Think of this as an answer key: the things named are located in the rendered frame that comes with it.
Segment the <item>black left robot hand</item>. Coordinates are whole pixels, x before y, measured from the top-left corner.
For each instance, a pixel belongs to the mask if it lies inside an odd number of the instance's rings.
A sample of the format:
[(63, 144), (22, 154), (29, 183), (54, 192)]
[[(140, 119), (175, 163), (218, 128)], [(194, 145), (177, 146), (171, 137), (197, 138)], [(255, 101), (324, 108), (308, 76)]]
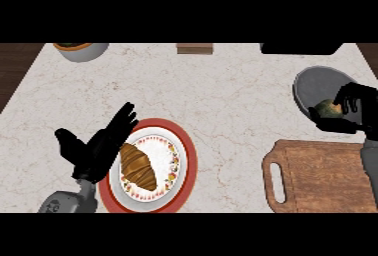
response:
[(58, 128), (54, 131), (60, 156), (73, 165), (73, 179), (86, 180), (95, 184), (104, 178), (137, 123), (134, 105), (126, 102), (107, 126), (95, 132), (86, 143), (69, 130)]

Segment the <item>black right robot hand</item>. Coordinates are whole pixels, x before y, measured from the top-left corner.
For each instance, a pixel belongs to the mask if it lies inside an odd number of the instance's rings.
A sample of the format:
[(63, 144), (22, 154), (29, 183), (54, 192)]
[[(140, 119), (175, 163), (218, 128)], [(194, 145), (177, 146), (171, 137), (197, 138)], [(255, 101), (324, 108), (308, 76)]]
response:
[(361, 123), (342, 118), (321, 118), (315, 109), (308, 108), (315, 127), (326, 132), (354, 134), (363, 131), (369, 140), (378, 141), (378, 90), (349, 82), (339, 88), (333, 104), (340, 106), (342, 114), (361, 113)]

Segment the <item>grey pan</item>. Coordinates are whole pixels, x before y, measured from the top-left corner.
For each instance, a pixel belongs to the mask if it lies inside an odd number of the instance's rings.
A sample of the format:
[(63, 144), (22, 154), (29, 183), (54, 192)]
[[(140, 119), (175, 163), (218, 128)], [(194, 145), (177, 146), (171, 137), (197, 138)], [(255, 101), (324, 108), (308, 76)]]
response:
[[(298, 73), (292, 84), (293, 101), (308, 119), (308, 108), (314, 108), (324, 99), (335, 100), (339, 88), (349, 82), (357, 83), (343, 72), (330, 67), (312, 66)], [(342, 119), (360, 124), (361, 113), (348, 112)]]

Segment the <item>brown wooden cutting board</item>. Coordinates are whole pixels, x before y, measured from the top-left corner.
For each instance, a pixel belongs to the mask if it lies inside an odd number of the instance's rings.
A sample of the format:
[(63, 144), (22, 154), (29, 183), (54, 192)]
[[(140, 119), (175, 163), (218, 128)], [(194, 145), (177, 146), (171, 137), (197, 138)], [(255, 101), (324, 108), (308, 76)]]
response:
[[(265, 199), (275, 213), (376, 213), (360, 143), (277, 140), (262, 159)], [(270, 164), (280, 167), (284, 201), (274, 199)]]

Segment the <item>brown croissant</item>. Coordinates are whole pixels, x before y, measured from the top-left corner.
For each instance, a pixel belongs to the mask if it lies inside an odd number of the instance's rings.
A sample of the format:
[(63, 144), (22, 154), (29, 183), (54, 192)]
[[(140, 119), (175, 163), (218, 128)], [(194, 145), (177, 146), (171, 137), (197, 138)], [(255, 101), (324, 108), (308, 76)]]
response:
[(137, 147), (125, 143), (120, 147), (120, 178), (138, 188), (153, 191), (156, 177), (147, 155)]

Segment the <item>white floral plate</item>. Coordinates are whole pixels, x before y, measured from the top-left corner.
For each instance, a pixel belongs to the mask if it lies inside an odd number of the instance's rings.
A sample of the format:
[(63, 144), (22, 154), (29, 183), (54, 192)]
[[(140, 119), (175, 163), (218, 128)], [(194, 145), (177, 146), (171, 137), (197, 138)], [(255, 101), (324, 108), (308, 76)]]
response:
[(110, 185), (115, 197), (134, 212), (150, 212), (172, 199), (185, 175), (185, 153), (177, 136), (163, 128), (149, 127), (132, 132), (125, 143), (134, 145), (147, 155), (156, 177), (156, 189), (147, 191), (120, 176), (120, 153), (112, 167)]

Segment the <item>red round placemat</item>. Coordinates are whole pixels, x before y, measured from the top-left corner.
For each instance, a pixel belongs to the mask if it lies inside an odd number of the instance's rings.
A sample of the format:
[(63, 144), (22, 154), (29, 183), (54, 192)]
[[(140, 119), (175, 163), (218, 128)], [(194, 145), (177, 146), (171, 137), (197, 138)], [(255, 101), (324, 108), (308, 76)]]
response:
[[(177, 212), (188, 199), (194, 186), (197, 174), (196, 149), (184, 129), (172, 121), (160, 118), (143, 119), (134, 127), (132, 131), (138, 131), (140, 129), (149, 127), (159, 127), (166, 129), (177, 136), (184, 148), (187, 167), (181, 187), (166, 204), (153, 210), (153, 213)], [(110, 213), (132, 213), (132, 210), (122, 205), (119, 199), (115, 197), (115, 188), (110, 185), (110, 175), (113, 174), (113, 170), (115, 167), (110, 167), (110, 171), (104, 179), (98, 182), (98, 194), (101, 203)]]

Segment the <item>black appliance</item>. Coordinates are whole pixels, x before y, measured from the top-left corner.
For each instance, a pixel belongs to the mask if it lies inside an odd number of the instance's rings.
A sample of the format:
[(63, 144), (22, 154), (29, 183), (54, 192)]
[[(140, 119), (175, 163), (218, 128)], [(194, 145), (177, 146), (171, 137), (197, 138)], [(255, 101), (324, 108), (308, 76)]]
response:
[(262, 54), (332, 55), (340, 43), (261, 43)]

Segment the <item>grey bowl with orange rim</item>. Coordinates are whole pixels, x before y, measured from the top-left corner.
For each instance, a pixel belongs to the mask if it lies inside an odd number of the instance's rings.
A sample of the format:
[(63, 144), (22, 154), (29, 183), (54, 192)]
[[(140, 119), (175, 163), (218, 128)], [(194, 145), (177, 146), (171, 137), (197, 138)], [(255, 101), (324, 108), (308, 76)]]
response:
[(94, 60), (106, 51), (107, 43), (54, 43), (61, 56), (72, 62), (81, 63)]

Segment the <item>brown wooden block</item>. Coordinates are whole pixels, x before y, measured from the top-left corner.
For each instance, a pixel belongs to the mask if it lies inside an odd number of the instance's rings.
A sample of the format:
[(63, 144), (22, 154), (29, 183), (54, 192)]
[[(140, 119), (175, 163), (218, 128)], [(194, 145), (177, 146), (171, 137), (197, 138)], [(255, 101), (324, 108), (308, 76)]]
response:
[(175, 48), (178, 54), (212, 54), (211, 43), (177, 43)]

